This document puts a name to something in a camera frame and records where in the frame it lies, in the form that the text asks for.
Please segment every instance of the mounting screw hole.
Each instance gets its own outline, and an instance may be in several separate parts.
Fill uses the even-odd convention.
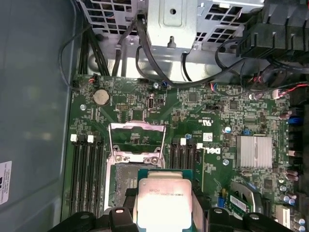
[[[175,9],[171,9],[170,11],[169,11],[171,14],[176,14],[176,10]]]

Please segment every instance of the perforated metal panel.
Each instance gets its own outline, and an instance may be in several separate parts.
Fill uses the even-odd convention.
[[[147,12],[147,0],[78,0],[89,21],[105,36],[123,34],[138,11]],[[196,43],[223,43],[241,34],[248,13],[261,9],[263,0],[206,0],[197,6]]]

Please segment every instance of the white connector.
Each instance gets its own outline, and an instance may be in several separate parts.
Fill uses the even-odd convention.
[[[77,134],[71,134],[70,141],[77,142]]]
[[[88,138],[87,138],[87,142],[88,143],[92,143],[93,144],[94,140],[95,140],[95,137],[93,135],[89,135]]]
[[[276,205],[276,218],[281,225],[291,228],[290,209],[283,205]]]

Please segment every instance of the dimm slot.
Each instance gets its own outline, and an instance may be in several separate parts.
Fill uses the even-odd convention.
[[[79,144],[73,144],[73,167],[72,167],[72,182],[70,188],[70,206],[69,215],[75,213],[75,203],[76,203],[76,187],[77,187],[77,174],[78,174],[78,159],[79,159]]]

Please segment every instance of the chipset heatsink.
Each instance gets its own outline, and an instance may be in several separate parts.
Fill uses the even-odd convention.
[[[236,166],[241,168],[271,168],[272,138],[237,136]]]

